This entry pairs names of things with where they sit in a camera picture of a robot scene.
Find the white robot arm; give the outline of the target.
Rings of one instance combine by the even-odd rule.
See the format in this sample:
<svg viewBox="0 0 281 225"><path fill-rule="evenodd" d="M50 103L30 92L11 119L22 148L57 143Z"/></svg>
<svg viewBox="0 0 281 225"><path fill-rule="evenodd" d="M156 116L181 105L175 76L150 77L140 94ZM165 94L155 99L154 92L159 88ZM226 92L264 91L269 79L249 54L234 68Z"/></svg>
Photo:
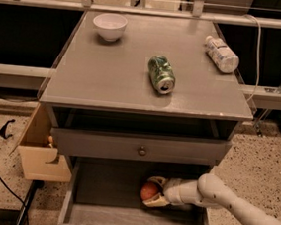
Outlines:
<svg viewBox="0 0 281 225"><path fill-rule="evenodd" d="M153 176L142 186L140 197L146 207L219 206L228 210L242 225L281 225L278 219L241 199L217 176L209 173L195 180Z"/></svg>

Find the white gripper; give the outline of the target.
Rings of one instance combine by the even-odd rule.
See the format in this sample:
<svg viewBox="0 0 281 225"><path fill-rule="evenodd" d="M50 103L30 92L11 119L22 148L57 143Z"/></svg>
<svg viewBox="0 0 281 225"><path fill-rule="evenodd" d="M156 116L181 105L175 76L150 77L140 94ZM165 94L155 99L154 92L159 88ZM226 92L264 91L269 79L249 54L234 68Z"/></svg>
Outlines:
<svg viewBox="0 0 281 225"><path fill-rule="evenodd" d="M163 207L167 206L168 203L171 205L182 205L183 200L181 199L180 192L180 184L181 179L173 178L168 179L166 177L160 176L152 176L148 179L149 182L156 183L163 189L163 195L156 194L153 198L143 201L142 203L146 205L146 207Z"/></svg>

